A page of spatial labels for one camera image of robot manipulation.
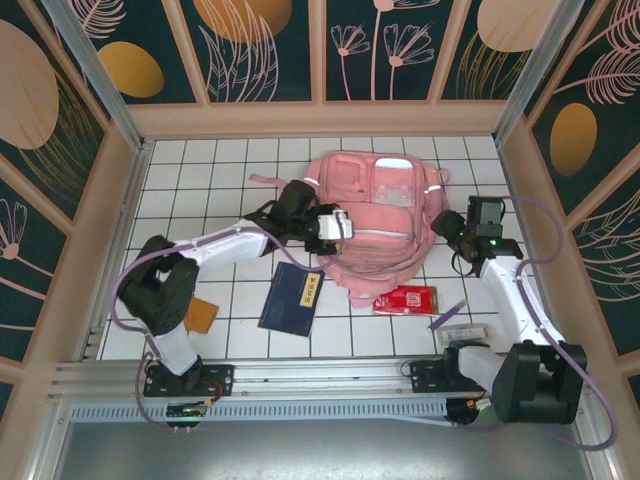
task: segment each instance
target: red snack bag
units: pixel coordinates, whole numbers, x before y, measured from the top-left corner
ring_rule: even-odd
[[[438,291],[435,287],[400,285],[380,295],[373,311],[385,315],[438,315]]]

